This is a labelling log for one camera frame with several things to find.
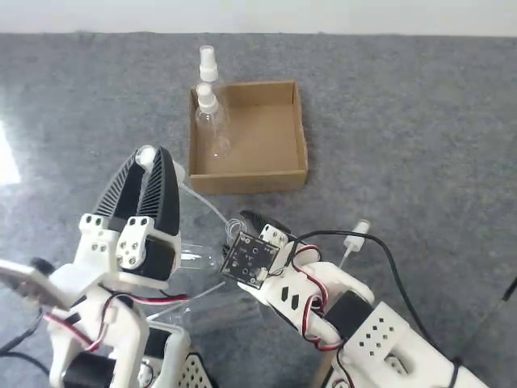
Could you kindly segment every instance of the bottle cap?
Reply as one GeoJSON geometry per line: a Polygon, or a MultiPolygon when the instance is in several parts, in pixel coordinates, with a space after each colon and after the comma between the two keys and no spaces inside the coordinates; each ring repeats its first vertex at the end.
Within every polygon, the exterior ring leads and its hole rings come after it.
{"type": "Polygon", "coordinates": [[[219,77],[216,53],[212,46],[201,46],[200,77],[204,82],[214,82],[219,77]]]}
{"type": "Polygon", "coordinates": [[[202,113],[214,113],[219,107],[216,95],[213,94],[212,86],[209,83],[202,82],[196,88],[197,102],[200,105],[202,113]]]}

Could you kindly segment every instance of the black cable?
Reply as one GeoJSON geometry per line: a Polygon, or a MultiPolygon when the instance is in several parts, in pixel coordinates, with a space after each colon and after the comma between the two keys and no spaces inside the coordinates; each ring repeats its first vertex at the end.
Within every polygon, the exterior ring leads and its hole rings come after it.
{"type": "MultiPolygon", "coordinates": [[[[316,251],[317,252],[317,261],[322,261],[323,255],[322,255],[322,252],[319,250],[319,248],[317,248],[317,247],[310,247],[310,248],[307,249],[307,251],[309,251],[309,250],[316,251]]],[[[284,268],[285,267],[278,268],[277,270],[269,273],[268,276],[272,276],[272,277],[282,276],[282,274],[284,273],[284,268]]]]}
{"type": "Polygon", "coordinates": [[[343,364],[341,364],[341,360],[339,359],[339,352],[341,352],[343,348],[339,349],[337,352],[336,352],[336,361],[338,362],[338,365],[339,365],[339,368],[341,368],[341,370],[345,373],[345,375],[347,376],[347,380],[348,380],[348,385],[350,386],[350,388],[355,388],[354,386],[354,382],[352,381],[352,377],[351,375],[348,373],[348,371],[345,369],[345,367],[343,366],[343,364]]]}
{"type": "Polygon", "coordinates": [[[341,236],[356,236],[361,238],[366,238],[367,240],[372,240],[373,242],[377,243],[385,252],[386,257],[389,261],[389,266],[391,268],[391,272],[393,273],[393,277],[395,278],[395,283],[397,283],[398,290],[400,294],[402,295],[402,299],[404,299],[404,302],[407,306],[407,309],[410,311],[411,316],[413,317],[413,320],[416,322],[418,329],[422,333],[423,337],[431,344],[436,350],[439,352],[439,346],[437,343],[433,340],[431,335],[429,334],[429,331],[427,331],[426,327],[424,326],[422,320],[418,316],[418,313],[416,309],[413,306],[413,303],[411,303],[410,297],[408,296],[406,289],[404,288],[404,285],[402,284],[402,280],[400,275],[398,274],[397,265],[395,264],[395,260],[393,258],[393,255],[391,251],[389,250],[388,246],[383,242],[380,238],[371,235],[371,234],[363,234],[363,233],[356,233],[348,230],[315,230],[313,232],[302,234],[298,238],[296,238],[293,241],[292,249],[289,252],[289,255],[287,257],[286,266],[292,263],[292,260],[294,259],[294,256],[296,254],[296,247],[300,243],[301,240],[311,238],[313,236],[318,235],[341,235],[341,236]]]}
{"type": "Polygon", "coordinates": [[[511,282],[510,287],[508,287],[508,289],[502,295],[501,300],[503,302],[508,302],[516,289],[517,289],[517,277],[514,279],[514,281],[511,282]]]}
{"type": "Polygon", "coordinates": [[[165,297],[187,297],[185,293],[177,293],[176,295],[170,295],[169,293],[166,293],[165,291],[158,290],[161,295],[165,297]]]}
{"type": "Polygon", "coordinates": [[[12,358],[19,358],[21,360],[25,360],[25,361],[33,364],[36,368],[41,370],[41,372],[45,373],[47,376],[50,374],[50,371],[48,370],[48,368],[45,365],[41,364],[41,362],[39,362],[36,358],[31,357],[25,353],[5,352],[5,353],[0,354],[0,358],[2,358],[2,357],[12,357],[12,358]]]}
{"type": "Polygon", "coordinates": [[[460,372],[460,367],[462,364],[462,360],[459,357],[454,357],[452,359],[452,364],[454,365],[454,370],[452,371],[451,382],[449,383],[448,388],[454,388],[456,385],[456,380],[458,379],[458,373],[460,372]]]}
{"type": "Polygon", "coordinates": [[[0,348],[0,353],[9,352],[13,348],[15,348],[18,345],[20,345],[26,338],[28,338],[31,335],[33,335],[34,332],[36,331],[36,329],[38,328],[38,326],[40,325],[42,317],[43,317],[43,310],[40,307],[40,309],[38,310],[38,315],[37,315],[34,323],[26,331],[24,331],[22,334],[18,335],[17,337],[11,339],[6,344],[4,344],[0,348]]]}

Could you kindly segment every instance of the floor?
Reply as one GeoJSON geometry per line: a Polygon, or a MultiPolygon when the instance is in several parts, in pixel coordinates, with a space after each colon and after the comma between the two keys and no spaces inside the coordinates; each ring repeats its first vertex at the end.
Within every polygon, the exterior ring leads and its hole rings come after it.
{"type": "MultiPolygon", "coordinates": [[[[309,144],[303,190],[213,202],[228,216],[269,214],[297,234],[367,218],[430,332],[455,355],[517,273],[517,40],[0,35],[0,139],[21,180],[0,186],[0,257],[71,261],[78,219],[138,146],[162,145],[187,162],[187,89],[202,44],[216,47],[228,81],[295,78],[309,144]]],[[[195,199],[181,200],[183,237],[216,247],[219,220],[195,199]]],[[[339,239],[315,242],[324,259],[343,254],[339,239]]],[[[409,319],[377,247],[367,244],[347,271],[409,319]]],[[[34,310],[7,289],[0,298],[3,343],[34,310]]],[[[517,386],[516,321],[517,297],[464,355],[491,387],[517,386]]],[[[320,360],[267,311],[258,323],[193,340],[221,387],[303,386],[320,360]]],[[[20,350],[51,364],[43,327],[20,350]]],[[[45,386],[30,365],[0,362],[4,386],[45,386]]]]}

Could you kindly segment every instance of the cardboard box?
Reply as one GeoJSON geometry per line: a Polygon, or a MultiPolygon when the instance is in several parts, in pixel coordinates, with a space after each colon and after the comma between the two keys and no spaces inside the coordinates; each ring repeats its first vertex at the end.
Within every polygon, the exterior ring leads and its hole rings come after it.
{"type": "Polygon", "coordinates": [[[209,134],[196,128],[198,103],[195,90],[191,90],[191,186],[205,194],[302,188],[308,162],[296,82],[233,83],[224,93],[232,150],[228,156],[215,159],[206,146],[209,134]]]}

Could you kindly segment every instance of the black sensor module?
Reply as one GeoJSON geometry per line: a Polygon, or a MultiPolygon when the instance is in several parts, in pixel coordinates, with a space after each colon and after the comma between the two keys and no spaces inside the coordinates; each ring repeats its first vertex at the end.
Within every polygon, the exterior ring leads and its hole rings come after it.
{"type": "Polygon", "coordinates": [[[226,255],[221,273],[260,289],[279,250],[260,238],[241,232],[226,255]]]}

